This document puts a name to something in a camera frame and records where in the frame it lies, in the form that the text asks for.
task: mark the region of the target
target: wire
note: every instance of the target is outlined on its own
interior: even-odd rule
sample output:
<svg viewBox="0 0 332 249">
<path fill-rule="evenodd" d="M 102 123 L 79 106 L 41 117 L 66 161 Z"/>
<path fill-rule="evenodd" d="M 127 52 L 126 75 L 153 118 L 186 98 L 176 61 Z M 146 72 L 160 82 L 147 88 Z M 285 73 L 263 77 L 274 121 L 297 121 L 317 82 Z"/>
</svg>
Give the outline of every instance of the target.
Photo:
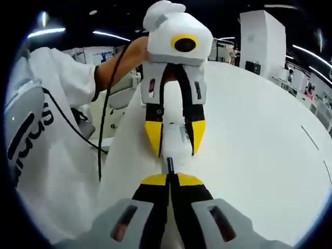
<svg viewBox="0 0 332 249">
<path fill-rule="evenodd" d="M 49 90 L 47 90 L 46 88 L 43 87 L 43 92 L 45 94 L 48 94 L 50 96 L 51 100 L 53 101 L 54 105 L 56 106 L 56 108 L 58 109 L 58 111 L 60 112 L 60 114 L 62 115 L 62 117 L 67 121 L 68 125 L 76 132 L 77 135 L 79 135 L 89 145 L 91 145 L 92 147 L 96 148 L 98 150 L 98 152 L 103 152 L 103 153 L 107 154 L 107 151 L 103 150 L 101 148 L 101 146 L 98 147 L 98 146 L 94 145 L 89 140 L 87 140 L 78 130 L 76 130 L 76 128 L 73 126 L 73 124 L 68 120 L 68 118 L 66 117 L 66 115 L 63 113 L 62 109 L 60 108 L 60 106 L 58 105 L 58 103 L 56 102 L 56 100 L 54 99 L 54 97 L 52 96 L 52 94 L 50 93 Z"/>
<path fill-rule="evenodd" d="M 108 96 L 109 96 L 109 93 L 110 93 L 110 88 L 111 88 L 111 86 L 114 82 L 114 77 L 115 77 L 115 74 L 118 70 L 120 61 L 121 61 L 121 59 L 122 59 L 123 55 L 125 54 L 128 47 L 129 47 L 129 44 L 124 47 L 123 51 L 120 54 L 120 57 L 116 61 L 112 76 L 111 76 L 110 81 L 109 81 L 108 86 L 107 86 L 106 98 L 105 98 L 105 102 L 104 102 L 104 106 L 103 106 L 102 120 L 101 120 L 101 124 L 100 124 L 100 134 L 99 134 L 99 141 L 98 141 L 98 147 L 99 148 L 102 147 L 103 130 L 104 130 L 104 123 L 105 123 L 105 116 L 106 116 L 106 107 L 107 107 Z M 102 169 L 101 151 L 98 150 L 98 176 L 99 176 L 99 182 L 102 178 L 102 170 L 101 169 Z"/>
</svg>

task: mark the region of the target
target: yellow circle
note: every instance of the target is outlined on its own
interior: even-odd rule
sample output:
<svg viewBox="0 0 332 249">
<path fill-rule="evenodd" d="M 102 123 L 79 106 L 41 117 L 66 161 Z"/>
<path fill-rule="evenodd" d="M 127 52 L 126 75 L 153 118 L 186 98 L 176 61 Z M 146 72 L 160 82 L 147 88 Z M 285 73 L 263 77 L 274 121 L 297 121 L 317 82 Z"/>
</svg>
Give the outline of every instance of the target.
<svg viewBox="0 0 332 249">
<path fill-rule="evenodd" d="M 172 47 L 175 48 L 175 43 L 178 40 L 183 39 L 183 38 L 188 38 L 188 39 L 193 40 L 196 43 L 196 47 L 197 47 L 197 44 L 198 44 L 197 38 L 194 35 L 188 35 L 188 34 L 181 34 L 181 35 L 174 36 L 171 40 Z"/>
</svg>

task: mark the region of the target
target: white table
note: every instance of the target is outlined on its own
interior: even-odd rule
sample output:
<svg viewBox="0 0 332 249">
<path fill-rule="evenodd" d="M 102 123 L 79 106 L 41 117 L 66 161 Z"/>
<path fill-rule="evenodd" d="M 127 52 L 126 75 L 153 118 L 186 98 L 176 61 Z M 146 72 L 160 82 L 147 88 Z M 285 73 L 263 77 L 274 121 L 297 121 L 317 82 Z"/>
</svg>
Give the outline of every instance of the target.
<svg viewBox="0 0 332 249">
<path fill-rule="evenodd" d="M 307 108 L 272 82 L 227 63 L 208 62 L 205 68 L 206 132 L 198 153 L 176 171 L 200 178 L 214 198 L 249 217 L 260 235 L 295 245 L 330 193 L 323 161 L 332 173 L 331 138 Z M 101 211 L 161 173 L 139 96 L 129 104 L 106 159 Z M 164 120 L 183 120 L 176 82 L 165 87 Z"/>
</svg>

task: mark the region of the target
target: exhibition hall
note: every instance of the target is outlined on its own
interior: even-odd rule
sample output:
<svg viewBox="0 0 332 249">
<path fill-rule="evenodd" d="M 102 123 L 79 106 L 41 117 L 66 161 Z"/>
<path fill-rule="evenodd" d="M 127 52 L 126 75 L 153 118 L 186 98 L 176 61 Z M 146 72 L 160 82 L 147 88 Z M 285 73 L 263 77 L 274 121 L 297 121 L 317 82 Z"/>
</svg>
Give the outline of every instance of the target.
<svg viewBox="0 0 332 249">
<path fill-rule="evenodd" d="M 9 247 L 332 248 L 322 9 L 36 5 L 3 93 Z"/>
</svg>

